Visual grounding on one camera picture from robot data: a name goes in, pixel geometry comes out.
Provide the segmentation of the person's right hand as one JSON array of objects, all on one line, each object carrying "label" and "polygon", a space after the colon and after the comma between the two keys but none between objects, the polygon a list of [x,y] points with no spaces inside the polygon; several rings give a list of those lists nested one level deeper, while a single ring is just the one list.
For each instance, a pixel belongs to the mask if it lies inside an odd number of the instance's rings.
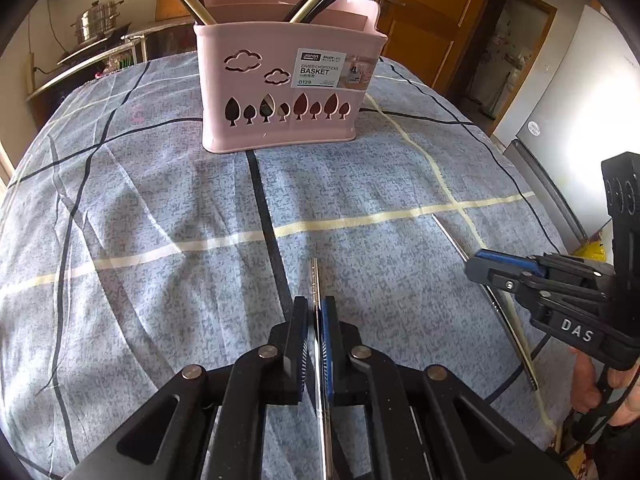
[{"label": "person's right hand", "polygon": [[[576,356],[572,377],[572,388],[570,389],[570,402],[575,411],[585,413],[596,408],[602,401],[602,396],[596,386],[596,368],[590,356],[573,347],[570,352]],[[611,426],[626,426],[635,422],[639,418],[639,381],[634,380],[634,374],[639,369],[639,363],[631,370],[609,370],[608,384],[613,389],[626,389],[630,384],[634,384],[623,404],[608,422]]]}]

